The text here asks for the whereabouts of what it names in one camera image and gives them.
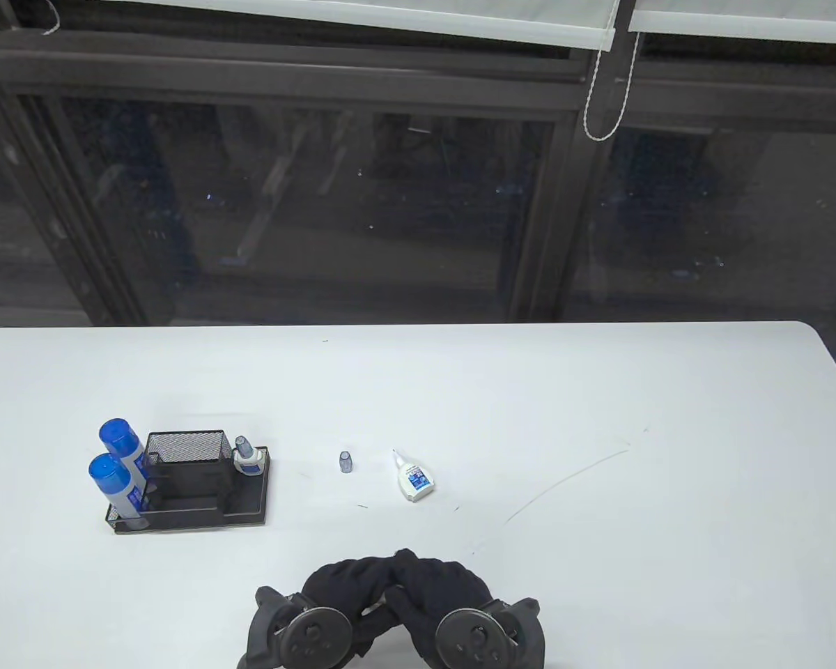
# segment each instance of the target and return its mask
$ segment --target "bottle label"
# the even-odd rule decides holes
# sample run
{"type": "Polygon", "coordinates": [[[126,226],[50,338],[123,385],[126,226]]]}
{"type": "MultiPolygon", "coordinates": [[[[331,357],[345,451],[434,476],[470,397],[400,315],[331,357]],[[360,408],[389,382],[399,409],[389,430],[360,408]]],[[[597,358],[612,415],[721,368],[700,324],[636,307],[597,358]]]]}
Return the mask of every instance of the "bottle label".
{"type": "Polygon", "coordinates": [[[134,505],[134,509],[137,511],[142,510],[142,492],[135,485],[134,488],[127,494],[127,499],[134,505]]]}
{"type": "Polygon", "coordinates": [[[137,466],[137,469],[142,472],[142,478],[148,481],[148,472],[146,471],[146,458],[145,458],[145,451],[140,453],[139,458],[134,460],[134,464],[137,466]]]}
{"type": "Polygon", "coordinates": [[[424,472],[421,471],[421,468],[418,468],[417,466],[409,469],[408,477],[409,483],[412,484],[412,488],[415,488],[415,491],[420,491],[431,484],[431,482],[427,480],[427,477],[425,477],[424,472]]]}

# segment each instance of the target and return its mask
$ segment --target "desk organizer compartment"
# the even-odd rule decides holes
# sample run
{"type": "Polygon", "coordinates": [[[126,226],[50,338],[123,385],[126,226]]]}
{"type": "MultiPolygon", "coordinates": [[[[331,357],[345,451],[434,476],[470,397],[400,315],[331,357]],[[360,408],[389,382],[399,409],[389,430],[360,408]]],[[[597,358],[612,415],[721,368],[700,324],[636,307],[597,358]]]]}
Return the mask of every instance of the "desk organizer compartment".
{"type": "Polygon", "coordinates": [[[262,525],[270,459],[259,477],[233,467],[233,450],[223,430],[153,432],[146,443],[148,484],[142,517],[148,527],[133,530],[109,506],[105,519],[115,533],[192,530],[262,525]]]}

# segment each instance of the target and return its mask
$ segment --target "blue cap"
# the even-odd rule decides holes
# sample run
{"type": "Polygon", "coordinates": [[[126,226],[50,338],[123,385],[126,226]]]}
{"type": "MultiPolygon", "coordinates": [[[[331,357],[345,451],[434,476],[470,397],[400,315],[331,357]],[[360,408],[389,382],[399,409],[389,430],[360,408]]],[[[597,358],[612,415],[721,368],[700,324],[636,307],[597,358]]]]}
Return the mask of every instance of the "blue cap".
{"type": "Polygon", "coordinates": [[[93,462],[90,462],[90,476],[107,495],[120,493],[130,485],[130,472],[111,453],[102,453],[93,458],[93,462]]]}
{"type": "Polygon", "coordinates": [[[140,440],[130,428],[124,418],[112,418],[107,420],[99,428],[99,438],[105,444],[105,448],[118,458],[126,458],[139,448],[140,440]]]}

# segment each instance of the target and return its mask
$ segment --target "glass pane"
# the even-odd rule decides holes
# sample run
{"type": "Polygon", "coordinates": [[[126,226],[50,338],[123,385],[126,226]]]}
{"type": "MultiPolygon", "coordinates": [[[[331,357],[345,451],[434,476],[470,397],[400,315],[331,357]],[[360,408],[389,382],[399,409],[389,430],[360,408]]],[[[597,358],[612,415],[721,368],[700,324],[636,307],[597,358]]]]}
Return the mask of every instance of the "glass pane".
{"type": "Polygon", "coordinates": [[[565,316],[798,319],[836,355],[836,136],[617,136],[565,316]]]}
{"type": "Polygon", "coordinates": [[[0,172],[0,325],[89,325],[0,172]]]}
{"type": "Polygon", "coordinates": [[[115,239],[173,322],[501,321],[545,127],[65,99],[115,239]]]}

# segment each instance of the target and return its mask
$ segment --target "scratch mark on table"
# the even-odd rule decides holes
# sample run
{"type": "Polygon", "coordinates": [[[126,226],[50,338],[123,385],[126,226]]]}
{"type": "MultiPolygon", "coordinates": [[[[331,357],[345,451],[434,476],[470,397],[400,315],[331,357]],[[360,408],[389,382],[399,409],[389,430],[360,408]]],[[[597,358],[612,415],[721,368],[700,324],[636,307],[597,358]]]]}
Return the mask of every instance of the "scratch mark on table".
{"type": "Polygon", "coordinates": [[[548,488],[545,488],[545,490],[543,490],[541,493],[536,495],[536,497],[533,497],[532,500],[527,501],[527,503],[524,504],[522,507],[520,507],[520,509],[517,509],[516,511],[514,511],[514,513],[512,513],[510,515],[510,517],[508,517],[508,519],[505,522],[502,523],[502,526],[504,527],[505,525],[507,525],[507,523],[510,523],[511,520],[515,519],[517,516],[519,516],[521,513],[523,513],[529,507],[530,504],[533,504],[536,501],[539,501],[543,496],[545,496],[546,494],[551,493],[551,491],[554,490],[556,487],[558,487],[558,485],[565,484],[565,482],[567,482],[571,478],[578,477],[578,475],[584,474],[589,469],[594,469],[596,466],[602,465],[607,460],[612,460],[613,458],[616,458],[616,456],[622,455],[623,453],[628,453],[628,449],[619,450],[619,452],[613,453],[613,455],[608,455],[608,456],[606,456],[606,458],[599,459],[597,462],[594,462],[589,466],[585,466],[584,468],[581,468],[577,472],[572,472],[572,474],[570,474],[568,477],[561,478],[561,480],[556,482],[556,484],[549,485],[548,488]]]}

